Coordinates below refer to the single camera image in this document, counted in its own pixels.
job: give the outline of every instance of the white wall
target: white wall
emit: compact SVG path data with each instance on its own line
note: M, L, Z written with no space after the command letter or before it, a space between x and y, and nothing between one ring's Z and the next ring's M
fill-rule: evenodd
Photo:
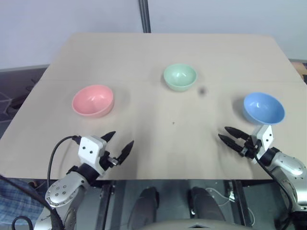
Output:
M138 0L1 0L0 69L49 64L74 32L142 32Z
M152 33L272 35L307 60L307 0L148 0Z

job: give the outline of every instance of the bowl rim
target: bowl rim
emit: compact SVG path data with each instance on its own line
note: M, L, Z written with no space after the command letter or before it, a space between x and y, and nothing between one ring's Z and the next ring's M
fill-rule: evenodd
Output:
M172 84L172 83L170 83L170 82L168 82L168 81L166 80L166 78L165 78L165 72L166 72L166 70L167 70L168 68L170 68L170 67L177 66L177 65L187 66L187 67L191 68L191 69L195 72L195 79L193 80L192 83L190 83L190 84L188 84L188 85L181 86L181 85L174 85L174 84ZM187 64L183 64L183 63L175 63L175 64L169 65L169 66L167 66L167 67L165 68L165 70L164 70L164 72L163 72L163 78L164 78L165 82L166 82L167 84L171 85L171 86L175 86L175 87L178 87L178 88L185 88L185 87L188 87L188 86L191 86L192 84L194 84L194 83L196 82L197 78L198 78L198 75L197 75L196 70L195 70L192 66L187 65Z
M282 119L281 119L280 121L278 121L278 122L267 123L267 122L263 122L263 121L260 121L259 119L255 118L255 117L246 109L246 98L247 98L248 96L252 95L252 94L263 94L263 95L266 95L266 96L268 96L268 97L271 97L272 99L274 99L275 101L277 101L277 102L281 105L281 107L282 107L282 109L283 109L283 117L282 117ZM264 125L275 125L275 124L278 124L278 123L280 123L280 122L282 122L282 121L284 120L284 117L285 117L285 114L286 114L286 111L285 111L285 109L284 109L284 107L283 107L283 104L282 104L277 98L273 97L272 95L270 95L270 94L268 94L268 93L264 93L264 92L251 92L250 94L246 95L245 98L244 98L243 106L244 106L245 111L248 113L248 115L250 115L254 120L256 120L256 121L258 121L258 122L260 122L260 123L262 123L262 124L264 124Z
M101 109L101 110L99 110L99 111L97 111L97 112L95 112L95 113L84 114L84 113L78 112L78 111L75 109L74 105L73 105L73 102L74 102L76 96L77 96L78 94L80 94L81 91L83 91L83 90L85 90L85 89L87 89L87 88L93 87L93 86L104 86L104 87L106 87L108 90L110 90L110 91L111 91L111 95L112 95L112 100L111 100L111 102L110 102L105 108L103 108L103 109ZM72 98L71 106L72 106L72 109L73 109L77 114L80 114L80 115L82 115L82 116L93 116L93 115L99 114L99 113L101 113L101 112L107 110L107 109L112 105L113 102L114 102L114 94L113 94L113 91L112 91L109 87L107 87L106 85L95 84L95 85L88 85L88 86L86 86L86 87L80 89L80 90L74 95L74 97Z

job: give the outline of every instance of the pink bowl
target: pink bowl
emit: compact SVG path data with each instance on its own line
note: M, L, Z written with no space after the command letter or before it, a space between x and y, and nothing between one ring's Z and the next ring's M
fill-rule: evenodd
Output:
M73 97L72 108L82 116L102 117L113 108L114 97L112 90L105 85L90 85Z

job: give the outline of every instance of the blue bowl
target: blue bowl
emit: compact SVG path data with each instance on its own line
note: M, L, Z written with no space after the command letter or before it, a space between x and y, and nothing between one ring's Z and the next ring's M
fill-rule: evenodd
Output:
M283 105L271 95L253 92L244 99L243 115L258 125L275 125L284 119Z

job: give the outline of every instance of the bowl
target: bowl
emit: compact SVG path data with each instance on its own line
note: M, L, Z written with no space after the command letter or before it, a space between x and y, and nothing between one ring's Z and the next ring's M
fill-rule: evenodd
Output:
M275 125L284 119L283 105L273 96L262 92L253 92L244 99L245 118L257 125Z
M114 97L112 90L105 85L90 85L73 97L73 110L87 117L102 117L113 108Z
M183 92L194 84L197 79L197 74L189 65L174 64L165 69L164 79L169 88Z

